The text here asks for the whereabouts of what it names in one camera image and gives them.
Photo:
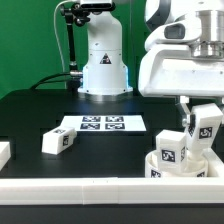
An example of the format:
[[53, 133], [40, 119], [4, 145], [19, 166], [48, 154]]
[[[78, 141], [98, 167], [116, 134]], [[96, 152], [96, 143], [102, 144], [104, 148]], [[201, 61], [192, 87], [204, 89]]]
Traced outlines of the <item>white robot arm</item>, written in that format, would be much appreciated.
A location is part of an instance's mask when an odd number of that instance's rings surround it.
[[[113, 0], [81, 0], [87, 13], [88, 62], [81, 92], [119, 95], [128, 86], [122, 59], [122, 27]], [[146, 0], [150, 34], [140, 62], [138, 91], [144, 97], [177, 97], [184, 121], [194, 121], [184, 99], [224, 98], [224, 0]]]

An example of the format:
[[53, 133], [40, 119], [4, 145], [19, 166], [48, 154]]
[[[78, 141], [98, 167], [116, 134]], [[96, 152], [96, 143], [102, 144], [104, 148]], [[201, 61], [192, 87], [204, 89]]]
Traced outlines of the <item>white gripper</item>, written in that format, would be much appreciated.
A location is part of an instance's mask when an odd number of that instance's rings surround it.
[[141, 61], [138, 89], [145, 97], [181, 96], [182, 125], [191, 126], [188, 97], [224, 97], [224, 60], [192, 58], [187, 45], [155, 45]]

